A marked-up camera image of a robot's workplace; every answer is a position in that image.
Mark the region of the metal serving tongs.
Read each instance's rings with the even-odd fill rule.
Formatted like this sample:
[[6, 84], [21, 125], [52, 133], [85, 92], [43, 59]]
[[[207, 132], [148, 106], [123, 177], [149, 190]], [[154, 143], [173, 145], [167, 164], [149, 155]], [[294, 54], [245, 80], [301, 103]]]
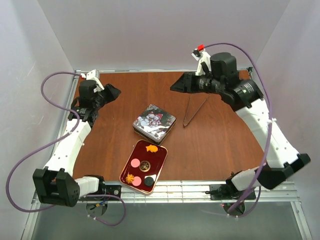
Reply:
[[183, 127], [186, 128], [195, 118], [200, 109], [204, 106], [209, 98], [208, 94], [191, 94], [187, 102], [187, 107], [183, 119]]

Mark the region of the gold tin lid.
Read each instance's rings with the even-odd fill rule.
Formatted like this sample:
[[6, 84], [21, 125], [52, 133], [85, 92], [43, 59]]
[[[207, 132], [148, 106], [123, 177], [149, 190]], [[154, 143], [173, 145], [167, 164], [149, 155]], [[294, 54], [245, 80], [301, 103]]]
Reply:
[[174, 126], [176, 123], [176, 117], [162, 108], [150, 104], [133, 122], [133, 126], [143, 128], [144, 126], [148, 127], [157, 127], [157, 126]]

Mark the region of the gold square cookie tin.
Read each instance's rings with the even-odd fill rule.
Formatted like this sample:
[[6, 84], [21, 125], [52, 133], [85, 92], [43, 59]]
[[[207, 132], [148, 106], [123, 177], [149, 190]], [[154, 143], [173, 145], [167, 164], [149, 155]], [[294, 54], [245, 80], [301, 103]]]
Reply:
[[161, 143], [166, 139], [167, 135], [172, 130], [172, 128], [173, 125], [159, 125], [155, 127], [144, 126], [143, 128], [137, 127], [136, 125], [133, 126], [133, 130], [137, 134], [157, 145], [161, 145]]

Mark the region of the dark red serving tray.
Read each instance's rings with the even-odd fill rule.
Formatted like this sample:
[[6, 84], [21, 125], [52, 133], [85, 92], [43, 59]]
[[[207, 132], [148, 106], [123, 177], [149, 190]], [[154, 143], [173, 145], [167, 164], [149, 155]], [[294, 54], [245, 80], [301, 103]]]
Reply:
[[[168, 150], [160, 145], [156, 145], [158, 147], [157, 152], [147, 152], [146, 146], [149, 145], [156, 144], [142, 139], [135, 144], [130, 157], [128, 158], [119, 176], [119, 181], [122, 184], [146, 195], [149, 195], [153, 192], [168, 155]], [[140, 160], [139, 167], [134, 168], [131, 166], [132, 159]], [[140, 177], [142, 180], [141, 184], [139, 186], [133, 186], [132, 183], [126, 183], [127, 174], [132, 174], [135, 177]], [[149, 176], [154, 179], [154, 184], [151, 187], [147, 187], [144, 184], [145, 178]]]

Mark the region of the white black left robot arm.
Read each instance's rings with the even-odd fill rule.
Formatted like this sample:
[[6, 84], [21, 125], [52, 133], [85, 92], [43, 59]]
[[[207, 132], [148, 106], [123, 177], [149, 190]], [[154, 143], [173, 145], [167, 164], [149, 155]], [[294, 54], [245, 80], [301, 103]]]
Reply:
[[65, 131], [69, 135], [58, 143], [44, 168], [36, 169], [32, 176], [37, 196], [43, 204], [73, 207], [80, 198], [104, 191], [102, 176], [86, 175], [74, 179], [74, 166], [98, 118], [98, 111], [115, 101], [121, 90], [110, 83], [101, 87], [95, 80], [84, 80], [78, 92], [66, 123]]

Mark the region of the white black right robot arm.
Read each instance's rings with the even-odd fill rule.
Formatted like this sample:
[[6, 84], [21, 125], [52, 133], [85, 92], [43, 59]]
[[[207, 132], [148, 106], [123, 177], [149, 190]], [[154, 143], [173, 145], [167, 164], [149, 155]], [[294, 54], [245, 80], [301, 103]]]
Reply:
[[270, 119], [264, 95], [252, 79], [241, 79], [237, 60], [229, 52], [209, 55], [195, 51], [196, 72], [184, 72], [170, 87], [179, 93], [218, 94], [244, 121], [266, 155], [262, 167], [235, 173], [226, 180], [232, 194], [256, 187], [272, 190], [310, 163], [286, 139], [275, 120]]

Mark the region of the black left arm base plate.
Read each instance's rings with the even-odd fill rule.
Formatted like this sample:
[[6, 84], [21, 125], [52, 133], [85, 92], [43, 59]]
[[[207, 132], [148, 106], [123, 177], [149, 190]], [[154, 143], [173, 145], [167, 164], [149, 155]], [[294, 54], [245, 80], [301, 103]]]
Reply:
[[102, 193], [104, 195], [110, 195], [110, 196], [116, 196], [116, 197], [121, 197], [122, 193], [122, 186], [119, 184], [116, 185], [104, 185], [102, 187]]

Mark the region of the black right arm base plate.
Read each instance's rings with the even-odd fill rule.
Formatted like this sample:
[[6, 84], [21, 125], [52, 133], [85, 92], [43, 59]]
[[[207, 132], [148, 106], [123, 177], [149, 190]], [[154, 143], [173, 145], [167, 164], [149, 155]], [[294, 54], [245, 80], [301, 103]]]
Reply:
[[234, 190], [227, 184], [210, 184], [205, 194], [210, 195], [211, 200], [238, 200], [244, 192]]

